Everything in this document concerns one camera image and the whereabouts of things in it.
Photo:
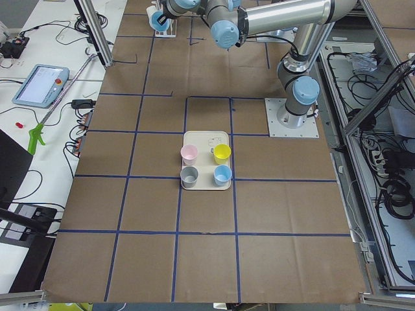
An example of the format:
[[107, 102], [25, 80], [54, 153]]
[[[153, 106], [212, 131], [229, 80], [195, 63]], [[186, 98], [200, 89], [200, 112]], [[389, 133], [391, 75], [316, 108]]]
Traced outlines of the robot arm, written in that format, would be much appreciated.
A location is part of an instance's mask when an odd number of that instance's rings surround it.
[[170, 18], [180, 17], [187, 12], [204, 13], [207, 3], [204, 0], [161, 1], [163, 13]]
[[223, 49], [242, 45], [248, 39], [278, 39], [278, 33], [294, 31], [291, 48], [277, 66], [285, 98], [266, 101], [271, 135], [317, 138], [315, 116], [310, 113], [320, 94], [320, 85], [309, 76], [336, 21], [347, 15], [355, 1], [280, 1], [243, 8], [238, 1], [201, 1], [196, 7], [207, 22], [211, 37]]

